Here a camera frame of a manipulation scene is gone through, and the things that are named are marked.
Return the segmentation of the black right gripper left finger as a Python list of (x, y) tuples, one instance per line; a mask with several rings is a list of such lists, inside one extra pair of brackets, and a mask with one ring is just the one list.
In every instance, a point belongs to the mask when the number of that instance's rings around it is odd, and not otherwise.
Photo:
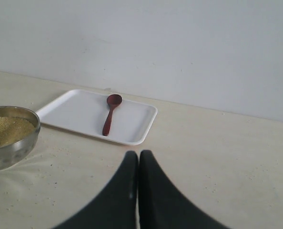
[(100, 193), (57, 229), (135, 229), (138, 156), (125, 153), (117, 171)]

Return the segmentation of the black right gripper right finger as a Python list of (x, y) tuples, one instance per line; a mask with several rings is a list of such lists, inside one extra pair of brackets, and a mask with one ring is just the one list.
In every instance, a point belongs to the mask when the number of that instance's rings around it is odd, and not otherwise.
[(141, 229), (227, 228), (177, 189), (150, 150), (140, 154), (138, 205)]

